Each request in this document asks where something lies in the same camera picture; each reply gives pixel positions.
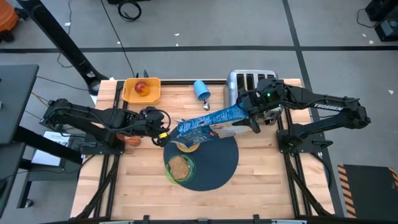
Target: gray floor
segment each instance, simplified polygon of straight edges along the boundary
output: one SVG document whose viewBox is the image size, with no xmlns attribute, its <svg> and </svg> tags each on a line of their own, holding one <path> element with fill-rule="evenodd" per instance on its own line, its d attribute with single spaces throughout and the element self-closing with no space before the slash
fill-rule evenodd
<svg viewBox="0 0 398 224">
<path fill-rule="evenodd" d="M 43 2 L 59 23 L 69 22 L 67 0 Z M 289 0 L 300 45 L 397 45 L 397 42 L 382 43 L 374 29 L 357 25 L 356 11 L 368 2 Z M 79 47 L 120 47 L 100 2 L 71 0 L 71 3 L 70 35 Z M 106 3 L 125 47 L 175 47 L 176 44 L 181 47 L 293 46 L 282 0 L 152 0 L 140 2 L 140 5 L 142 17 L 137 22 L 128 23 L 120 19 L 116 6 Z M 361 14 L 360 20 L 370 24 L 365 14 Z M 14 35 L 16 41 L 10 44 L 2 42 L 0 49 L 54 48 L 30 20 L 21 22 Z M 131 77 L 123 53 L 85 55 L 97 70 L 109 77 Z M 275 70 L 282 78 L 302 78 L 294 51 L 128 52 L 127 56 L 135 72 L 146 69 L 150 76 L 159 78 L 226 78 L 229 71 L 235 69 Z M 362 130 L 339 129 L 326 133 L 326 138 L 335 142 L 329 148 L 333 166 L 361 164 L 398 169 L 398 115 L 395 112 L 398 105 L 398 52 L 316 51 L 304 52 L 303 56 L 314 92 L 360 97 L 372 119 L 372 123 Z M 57 54 L 0 54 L 0 64 L 38 64 L 40 76 L 84 88 L 77 72 L 73 68 L 61 68 L 56 59 Z M 45 80 L 37 80 L 33 92 L 48 100 L 67 98 L 72 103 L 94 106 L 87 92 Z M 27 110 L 42 116 L 45 107 L 31 98 Z M 45 128 L 38 122 L 37 118 L 24 114 L 21 124 L 41 134 Z M 31 154 L 32 151 L 27 151 L 25 156 Z M 69 217 L 76 181 L 35 183 L 29 195 L 35 206 L 15 209 L 22 177 L 23 174 L 17 178 L 0 223 L 43 223 Z"/>
</svg>

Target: orange object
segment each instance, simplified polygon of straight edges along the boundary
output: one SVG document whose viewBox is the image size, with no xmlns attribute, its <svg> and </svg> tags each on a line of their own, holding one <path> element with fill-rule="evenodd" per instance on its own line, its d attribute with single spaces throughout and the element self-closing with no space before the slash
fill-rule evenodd
<svg viewBox="0 0 398 224">
<path fill-rule="evenodd" d="M 183 152 L 193 152 L 193 151 L 195 151 L 195 150 L 197 150 L 199 148 L 199 145 L 200 145 L 200 143 L 199 144 L 194 144 L 193 146 L 187 148 L 187 147 L 177 143 L 177 148 L 179 150 L 183 151 Z"/>
<path fill-rule="evenodd" d="M 124 141 L 127 144 L 130 144 L 132 146 L 139 146 L 141 144 L 141 138 L 139 136 L 125 136 L 123 134 L 116 134 L 116 137 L 118 137 L 118 139 Z"/>
<path fill-rule="evenodd" d="M 143 81 L 137 82 L 136 85 L 134 86 L 134 90 L 140 96 L 146 96 L 149 94 L 149 86 L 146 85 Z"/>
<path fill-rule="evenodd" d="M 144 82 L 149 87 L 149 94 L 140 96 L 134 87 L 137 82 Z M 155 105 L 160 101 L 160 79 L 128 78 L 123 86 L 123 99 L 134 105 Z"/>
<path fill-rule="evenodd" d="M 11 30 L 17 25 L 19 17 L 6 0 L 0 0 L 0 31 Z"/>
</svg>

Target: red apple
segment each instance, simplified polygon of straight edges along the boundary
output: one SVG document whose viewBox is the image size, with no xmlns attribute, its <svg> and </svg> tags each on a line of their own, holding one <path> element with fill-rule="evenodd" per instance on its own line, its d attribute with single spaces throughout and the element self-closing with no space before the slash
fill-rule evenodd
<svg viewBox="0 0 398 224">
<path fill-rule="evenodd" d="M 143 81 L 139 81 L 136 83 L 134 90 L 138 93 L 140 96 L 146 96 L 149 94 L 149 86 L 146 85 Z"/>
</svg>

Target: paper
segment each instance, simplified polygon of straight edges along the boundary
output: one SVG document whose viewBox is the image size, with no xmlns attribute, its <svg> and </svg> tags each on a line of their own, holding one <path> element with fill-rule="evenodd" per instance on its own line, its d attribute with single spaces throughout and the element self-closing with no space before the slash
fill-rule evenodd
<svg viewBox="0 0 398 224">
<path fill-rule="evenodd" d="M 45 131 L 43 134 L 43 137 L 59 143 L 63 146 L 68 146 L 69 138 L 70 137 L 64 137 L 60 133 L 52 132 L 52 131 Z M 43 164 L 43 165 L 48 165 L 48 166 L 59 166 L 61 163 L 61 158 L 57 156 L 53 156 L 47 152 L 43 152 L 41 150 L 36 149 L 36 152 L 33 156 L 32 163 L 35 164 Z"/>
</svg>

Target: silver toaster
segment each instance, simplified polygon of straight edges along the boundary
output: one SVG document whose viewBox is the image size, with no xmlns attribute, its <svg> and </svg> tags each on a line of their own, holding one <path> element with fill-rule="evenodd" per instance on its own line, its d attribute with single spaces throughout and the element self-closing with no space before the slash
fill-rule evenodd
<svg viewBox="0 0 398 224">
<path fill-rule="evenodd" d="M 233 70 L 229 73 L 224 87 L 224 107 L 227 108 L 236 103 L 238 90 L 244 88 L 245 91 L 257 88 L 259 80 L 266 78 L 278 79 L 278 74 L 269 70 Z M 282 114 L 283 107 L 278 107 L 257 116 L 258 123 L 266 125 L 275 124 L 278 117 Z"/>
</svg>

